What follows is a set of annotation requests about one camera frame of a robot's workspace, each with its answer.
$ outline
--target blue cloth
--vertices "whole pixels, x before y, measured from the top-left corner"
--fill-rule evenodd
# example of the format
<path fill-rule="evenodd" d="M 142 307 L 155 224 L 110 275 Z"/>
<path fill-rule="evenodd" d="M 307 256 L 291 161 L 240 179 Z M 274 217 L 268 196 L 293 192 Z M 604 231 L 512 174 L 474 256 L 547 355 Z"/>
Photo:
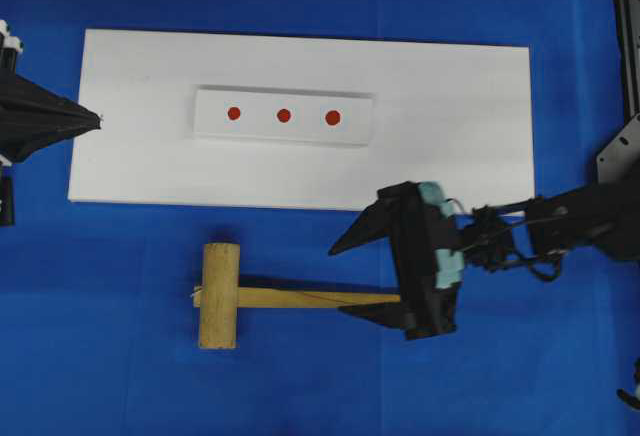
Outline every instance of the blue cloth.
<path fill-rule="evenodd" d="M 20 74 L 70 98 L 86 28 L 528 46 L 545 195 L 593 178 L 623 123 L 612 0 L 0 1 L 26 43 Z M 188 295 L 206 242 L 240 243 L 245 277 L 393 286 L 387 244 L 326 257 L 353 213 L 71 204 L 70 156 L 63 143 L 11 170 L 3 435 L 640 431 L 615 397 L 640 355 L 635 264 L 583 249 L 549 285 L 468 271 L 459 330 L 436 339 L 405 343 L 337 311 L 242 310 L 238 349 L 202 352 Z"/>

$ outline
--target red circle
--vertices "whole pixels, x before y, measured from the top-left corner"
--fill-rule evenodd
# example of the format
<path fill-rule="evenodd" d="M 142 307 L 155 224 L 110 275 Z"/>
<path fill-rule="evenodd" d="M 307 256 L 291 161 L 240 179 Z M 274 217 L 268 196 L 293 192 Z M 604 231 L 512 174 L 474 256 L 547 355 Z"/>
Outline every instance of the red circle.
<path fill-rule="evenodd" d="M 340 112 L 333 109 L 327 113 L 324 119 L 327 121 L 329 126 L 335 126 L 340 122 Z"/>
<path fill-rule="evenodd" d="M 236 108 L 235 106 L 233 108 L 229 108 L 229 111 L 227 111 L 227 116 L 229 116 L 229 119 L 231 121 L 235 121 L 240 117 L 240 108 Z"/>
<path fill-rule="evenodd" d="M 281 123 L 288 123 L 291 119 L 291 111 L 288 109 L 281 109 L 278 111 L 278 121 Z"/>

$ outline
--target white board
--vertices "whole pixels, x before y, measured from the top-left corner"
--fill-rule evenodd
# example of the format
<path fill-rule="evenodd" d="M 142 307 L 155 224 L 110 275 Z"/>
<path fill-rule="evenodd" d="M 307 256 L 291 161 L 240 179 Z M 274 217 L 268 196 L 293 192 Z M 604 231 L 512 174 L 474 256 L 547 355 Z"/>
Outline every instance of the white board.
<path fill-rule="evenodd" d="M 332 94 L 196 92 L 194 134 L 327 145 L 369 144 L 373 101 Z"/>
<path fill-rule="evenodd" d="M 198 90 L 369 95 L 364 146 L 194 137 Z M 439 181 L 467 207 L 534 195 L 527 48 L 88 30 L 72 201 L 361 210 Z"/>

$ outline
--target cable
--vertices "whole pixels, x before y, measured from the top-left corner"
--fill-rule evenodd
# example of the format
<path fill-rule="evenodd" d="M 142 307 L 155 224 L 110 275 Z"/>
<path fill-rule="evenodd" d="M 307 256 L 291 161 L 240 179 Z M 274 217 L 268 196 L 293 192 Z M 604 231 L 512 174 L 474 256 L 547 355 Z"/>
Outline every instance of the cable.
<path fill-rule="evenodd" d="M 496 236 L 500 236 L 502 233 L 506 233 L 506 232 L 511 231 L 512 229 L 520 227 L 520 226 L 529 226 L 530 224 L 548 223 L 548 222 L 551 222 L 551 221 L 557 221 L 559 219 L 566 219 L 566 216 L 550 216 L 548 218 L 538 218 L 538 219 L 530 219 L 530 220 L 523 219 L 522 221 L 518 221 L 517 223 L 508 224 L 504 228 L 501 228 L 498 231 L 495 231 L 493 233 L 483 234 L 480 237 L 484 238 L 483 241 L 484 240 L 490 240 L 490 239 L 495 238 Z M 475 243 L 470 244 L 469 246 L 465 246 L 464 248 L 458 249 L 458 251 L 462 251 L 464 253 L 465 251 L 473 249 L 476 246 L 480 246 L 482 244 L 483 244 L 482 242 L 477 241 Z"/>
<path fill-rule="evenodd" d="M 560 276 L 560 273 L 562 272 L 562 258 L 564 257 L 563 254 L 560 254 L 559 257 L 556 259 L 553 259 L 551 261 L 546 261 L 545 259 L 540 257 L 527 258 L 515 248 L 514 248 L 514 252 L 516 256 L 518 256 L 520 261 L 522 261 L 522 263 L 527 267 L 529 272 L 544 283 L 550 283 L 552 281 L 555 281 L 556 279 L 558 279 L 558 276 Z M 535 267 L 536 263 L 551 264 L 553 266 L 553 273 L 548 274 L 536 269 Z"/>
<path fill-rule="evenodd" d="M 462 214 L 469 214 L 469 213 L 467 213 L 467 210 L 465 209 L 464 205 L 460 202 L 460 200 L 458 200 L 456 198 L 448 198 L 446 201 L 448 203 L 449 202 L 454 203 L 458 207 L 458 209 L 460 210 L 460 212 Z"/>

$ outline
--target light blue padding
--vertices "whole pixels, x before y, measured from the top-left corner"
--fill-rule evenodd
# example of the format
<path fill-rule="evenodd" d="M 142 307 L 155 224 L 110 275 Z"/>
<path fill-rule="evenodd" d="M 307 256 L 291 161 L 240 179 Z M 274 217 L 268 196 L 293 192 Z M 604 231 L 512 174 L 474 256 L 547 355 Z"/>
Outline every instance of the light blue padding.
<path fill-rule="evenodd" d="M 418 186 L 422 200 L 425 203 L 440 207 L 440 211 L 445 218 L 453 216 L 453 204 L 444 197 L 444 191 L 438 183 L 425 182 Z M 450 249 L 436 249 L 436 261 L 439 271 L 436 274 L 436 288 L 447 289 L 452 284 L 462 281 L 462 270 L 464 269 L 464 257 L 460 251 Z"/>
<path fill-rule="evenodd" d="M 436 260 L 440 271 L 436 275 L 436 288 L 447 289 L 453 283 L 462 281 L 464 258 L 460 251 L 436 249 Z"/>

